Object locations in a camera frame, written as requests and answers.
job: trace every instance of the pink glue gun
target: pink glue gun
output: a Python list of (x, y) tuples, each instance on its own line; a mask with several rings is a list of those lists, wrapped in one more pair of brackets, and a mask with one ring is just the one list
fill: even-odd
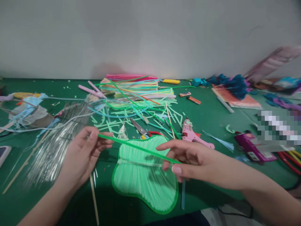
[(192, 123), (190, 122), (188, 117), (186, 117), (186, 119), (184, 120), (182, 134), (183, 134), (182, 140), (190, 141), (190, 142), (199, 142), (199, 143), (201, 143), (201, 144), (203, 144), (203, 145), (205, 145), (209, 148), (214, 149), (214, 144), (207, 143), (206, 141), (203, 141), (200, 138), (200, 134), (195, 133), (192, 130)]

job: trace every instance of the fingernail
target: fingernail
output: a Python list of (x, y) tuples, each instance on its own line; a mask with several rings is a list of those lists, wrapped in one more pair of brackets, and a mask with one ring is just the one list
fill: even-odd
[(173, 172), (174, 174), (178, 175), (178, 176), (181, 176), (181, 175), (182, 175), (182, 169), (181, 169), (181, 167), (179, 167), (179, 166), (173, 165), (173, 166), (172, 166), (172, 172)]
[(92, 139), (95, 139), (95, 138), (97, 137), (97, 134), (96, 134), (95, 132), (92, 132), (92, 133), (90, 134), (90, 137), (91, 137)]

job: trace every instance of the person's left hand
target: person's left hand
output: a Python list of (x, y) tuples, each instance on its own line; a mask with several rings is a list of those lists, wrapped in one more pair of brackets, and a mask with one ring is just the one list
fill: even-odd
[[(71, 141), (56, 183), (77, 190), (87, 181), (99, 154), (111, 148), (114, 141), (100, 138), (96, 127), (87, 126)], [(113, 136), (113, 133), (101, 133)]]

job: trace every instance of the green drinking straw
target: green drinking straw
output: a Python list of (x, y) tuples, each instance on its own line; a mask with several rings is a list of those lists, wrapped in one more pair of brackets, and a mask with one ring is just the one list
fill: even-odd
[(98, 134), (98, 136), (101, 137), (101, 138), (105, 138), (105, 139), (112, 140), (112, 141), (115, 141), (115, 142), (118, 142), (118, 143), (121, 143), (121, 144), (128, 145), (128, 146), (130, 146), (130, 147), (132, 147), (132, 148), (136, 148), (136, 149), (138, 149), (138, 150), (144, 151), (144, 152), (146, 152), (146, 153), (148, 153), (148, 154), (151, 154), (151, 155), (156, 156), (156, 157), (158, 157), (158, 158), (164, 159), (164, 160), (169, 161), (169, 162), (171, 162), (171, 163), (175, 163), (175, 164), (180, 164), (180, 163), (181, 163), (181, 162), (179, 162), (179, 161), (177, 161), (177, 160), (168, 158), (168, 157), (166, 157), (166, 156), (164, 156), (164, 155), (160, 155), (160, 154), (158, 154), (158, 153), (156, 153), (156, 152), (153, 152), (153, 151), (151, 151), (151, 150), (148, 150), (148, 149), (139, 147), (139, 146), (137, 146), (137, 145), (134, 145), (134, 144), (129, 143), (129, 142), (124, 141), (124, 140), (120, 140), (120, 139), (118, 139), (118, 138), (108, 137), (108, 136), (105, 136), (105, 135), (102, 135), (102, 134)]

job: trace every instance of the hand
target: hand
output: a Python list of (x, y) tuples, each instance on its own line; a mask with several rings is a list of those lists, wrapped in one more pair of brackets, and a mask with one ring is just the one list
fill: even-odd
[[(246, 164), (197, 142), (171, 140), (159, 145), (157, 150), (168, 148), (170, 151), (166, 157), (184, 163), (172, 166), (172, 171), (180, 183), (185, 177), (206, 181), (226, 189), (244, 190), (252, 188), (254, 183), (264, 176)], [(166, 171), (169, 167), (170, 162), (164, 161), (163, 170)]]
[[(56, 183), (78, 189), (89, 178), (99, 154), (111, 148), (114, 141), (100, 138), (96, 127), (87, 126), (71, 141)], [(101, 133), (113, 136), (113, 133)]]

